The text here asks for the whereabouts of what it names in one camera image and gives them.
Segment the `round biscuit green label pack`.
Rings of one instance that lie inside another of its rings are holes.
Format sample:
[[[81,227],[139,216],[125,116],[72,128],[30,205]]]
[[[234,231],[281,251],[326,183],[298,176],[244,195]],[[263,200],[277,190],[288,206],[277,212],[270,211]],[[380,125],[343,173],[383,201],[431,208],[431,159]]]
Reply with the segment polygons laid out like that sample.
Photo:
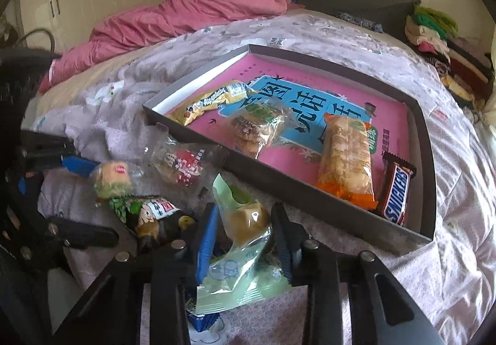
[[[90,174],[93,190],[99,203],[112,198],[133,195],[144,171],[138,165],[121,160],[99,164]]]

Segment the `light green pastry pack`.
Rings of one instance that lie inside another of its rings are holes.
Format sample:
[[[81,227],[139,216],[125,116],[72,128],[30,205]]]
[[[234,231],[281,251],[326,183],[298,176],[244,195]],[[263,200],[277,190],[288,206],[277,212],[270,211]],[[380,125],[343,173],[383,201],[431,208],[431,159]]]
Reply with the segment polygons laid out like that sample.
[[[213,194],[228,239],[229,251],[212,259],[197,287],[195,312],[226,312],[291,290],[277,260],[271,214],[262,203],[221,175]]]

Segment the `black cartoon snack pack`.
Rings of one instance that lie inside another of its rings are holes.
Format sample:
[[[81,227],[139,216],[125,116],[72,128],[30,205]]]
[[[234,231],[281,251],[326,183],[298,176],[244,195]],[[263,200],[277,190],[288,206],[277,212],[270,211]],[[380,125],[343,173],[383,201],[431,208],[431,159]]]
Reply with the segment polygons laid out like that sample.
[[[196,224],[193,217],[165,197],[115,197],[108,205],[135,236],[139,254],[181,239],[182,234]]]

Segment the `orange bread pack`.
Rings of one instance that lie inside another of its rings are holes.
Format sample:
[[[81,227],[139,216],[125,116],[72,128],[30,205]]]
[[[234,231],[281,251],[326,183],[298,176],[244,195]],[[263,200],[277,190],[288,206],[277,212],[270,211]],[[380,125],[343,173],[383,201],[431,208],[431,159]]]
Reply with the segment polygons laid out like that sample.
[[[316,187],[372,211],[378,205],[372,183],[368,131],[372,125],[345,115],[326,113],[325,141]]]

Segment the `clear pack red candy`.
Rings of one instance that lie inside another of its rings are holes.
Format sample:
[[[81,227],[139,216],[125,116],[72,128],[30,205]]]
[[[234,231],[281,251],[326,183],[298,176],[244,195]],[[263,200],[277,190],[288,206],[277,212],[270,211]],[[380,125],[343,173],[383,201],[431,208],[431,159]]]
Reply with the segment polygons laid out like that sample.
[[[191,196],[210,190],[227,157],[226,149],[221,145],[181,143],[166,125],[157,123],[155,128],[149,162],[162,180]]]

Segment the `yellow Alpenliebe candy pack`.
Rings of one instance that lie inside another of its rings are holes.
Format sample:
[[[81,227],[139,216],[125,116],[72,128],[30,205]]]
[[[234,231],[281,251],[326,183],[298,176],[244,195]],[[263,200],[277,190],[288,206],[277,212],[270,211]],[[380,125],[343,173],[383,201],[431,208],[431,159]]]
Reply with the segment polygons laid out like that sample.
[[[244,82],[235,80],[207,91],[196,98],[185,100],[168,114],[168,118],[180,125],[187,126],[209,111],[224,105],[238,103],[254,94],[256,94],[256,90]]]

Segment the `clear pack brown rice cakes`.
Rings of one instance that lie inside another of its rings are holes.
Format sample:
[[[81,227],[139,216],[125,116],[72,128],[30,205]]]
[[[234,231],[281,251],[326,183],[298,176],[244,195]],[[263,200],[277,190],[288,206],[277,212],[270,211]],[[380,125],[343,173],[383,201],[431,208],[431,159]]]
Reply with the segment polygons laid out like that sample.
[[[236,110],[224,128],[237,151],[257,159],[261,151],[277,142],[285,131],[298,126],[293,110],[280,99],[270,97]]]

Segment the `Snickers chocolate bar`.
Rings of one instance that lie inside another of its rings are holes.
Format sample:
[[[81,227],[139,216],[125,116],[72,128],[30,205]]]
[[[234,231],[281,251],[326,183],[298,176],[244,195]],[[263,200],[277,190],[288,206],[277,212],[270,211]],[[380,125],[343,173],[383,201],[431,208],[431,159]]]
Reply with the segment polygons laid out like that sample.
[[[404,225],[410,182],[416,167],[390,152],[383,153],[385,179],[378,200],[376,214],[398,226]]]

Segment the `blue snack pack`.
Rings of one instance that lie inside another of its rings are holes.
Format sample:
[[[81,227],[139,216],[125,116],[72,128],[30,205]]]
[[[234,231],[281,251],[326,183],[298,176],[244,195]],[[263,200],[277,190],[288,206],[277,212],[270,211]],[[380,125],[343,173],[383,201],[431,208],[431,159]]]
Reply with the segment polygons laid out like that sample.
[[[196,310],[196,296],[190,292],[185,294],[185,309],[189,323],[197,332],[204,332],[209,330],[217,320],[219,320],[218,313],[199,314]]]

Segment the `dark shallow cardboard box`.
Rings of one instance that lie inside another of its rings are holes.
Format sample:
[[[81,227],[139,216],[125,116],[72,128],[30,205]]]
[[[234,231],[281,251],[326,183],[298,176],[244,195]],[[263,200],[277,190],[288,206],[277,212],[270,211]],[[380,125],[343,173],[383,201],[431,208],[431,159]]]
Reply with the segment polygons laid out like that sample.
[[[176,123],[175,108],[231,82],[254,90],[251,103],[278,98],[293,110],[295,129],[250,158],[235,149],[225,120],[237,105],[209,111],[190,125]],[[334,62],[268,46],[247,45],[183,76],[144,104],[152,123],[167,126],[186,143],[227,148],[227,171],[330,225],[394,254],[407,254],[433,240],[436,226],[436,178],[430,137],[418,102],[385,82]],[[324,116],[334,113],[368,122],[372,179],[380,192],[386,177],[383,153],[411,162],[406,215],[392,223],[331,194],[316,180],[325,139]]]

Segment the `pink and blue book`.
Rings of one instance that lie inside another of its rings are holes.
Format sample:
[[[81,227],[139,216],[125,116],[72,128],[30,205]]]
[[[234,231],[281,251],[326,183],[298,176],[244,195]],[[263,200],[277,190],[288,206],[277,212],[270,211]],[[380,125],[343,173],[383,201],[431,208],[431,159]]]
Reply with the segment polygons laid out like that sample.
[[[405,104],[375,92],[347,86],[333,73],[318,74],[248,54],[218,76],[201,76],[177,95],[178,102],[196,98],[232,81],[252,86],[256,94],[246,104],[275,96],[291,108],[299,122],[280,141],[259,154],[258,159],[308,184],[317,179],[325,138],[326,113],[361,119],[372,125],[371,160],[373,188],[379,191],[383,179],[383,153],[410,158],[408,109]]]

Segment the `floral mauve quilt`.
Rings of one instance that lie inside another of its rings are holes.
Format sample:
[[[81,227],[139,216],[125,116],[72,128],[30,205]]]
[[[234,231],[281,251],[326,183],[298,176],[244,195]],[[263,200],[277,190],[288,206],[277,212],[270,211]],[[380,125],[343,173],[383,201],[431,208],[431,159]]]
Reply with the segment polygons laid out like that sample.
[[[107,71],[76,96],[62,82],[48,91],[50,110],[39,109],[32,129],[71,139],[85,156],[136,161],[154,143],[144,123],[144,103],[174,82],[249,44],[305,54],[385,82],[414,98],[425,118],[435,172],[435,231],[430,243],[400,254],[398,240],[372,230],[371,212],[341,216],[363,235],[308,215],[302,206],[289,212],[332,249],[378,252],[425,312],[446,344],[467,344],[495,304],[495,166],[471,119],[442,84],[436,70],[411,50],[369,31],[294,10],[284,15],[229,24],[208,24],[124,55],[124,65]],[[383,152],[402,155],[404,114],[375,102],[372,122],[381,116],[374,155],[364,151],[366,135],[358,119],[367,101],[343,88],[313,81],[285,88],[289,74],[273,70],[231,73],[234,80],[261,79],[262,98],[277,97],[293,110],[299,125],[281,139],[265,142],[258,155],[284,150],[284,165],[299,181],[317,188],[335,183],[351,193],[379,194]]]

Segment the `pink blanket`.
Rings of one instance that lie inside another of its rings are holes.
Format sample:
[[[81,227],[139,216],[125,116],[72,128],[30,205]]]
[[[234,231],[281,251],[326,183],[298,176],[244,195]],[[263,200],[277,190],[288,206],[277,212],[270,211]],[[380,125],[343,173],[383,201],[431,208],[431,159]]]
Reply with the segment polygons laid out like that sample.
[[[39,86],[41,94],[87,69],[130,51],[208,26],[284,14],[292,0],[164,0],[127,10],[96,25],[87,42],[54,60]]]

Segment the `pile of folded clothes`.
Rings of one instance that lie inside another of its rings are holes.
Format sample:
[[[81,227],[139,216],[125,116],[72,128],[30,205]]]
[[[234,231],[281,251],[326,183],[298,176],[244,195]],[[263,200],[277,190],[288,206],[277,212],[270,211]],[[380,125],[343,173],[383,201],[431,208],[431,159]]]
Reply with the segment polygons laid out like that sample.
[[[436,69],[459,106],[483,109],[494,88],[491,56],[459,36],[453,18],[417,5],[406,18],[404,34],[417,54]]]

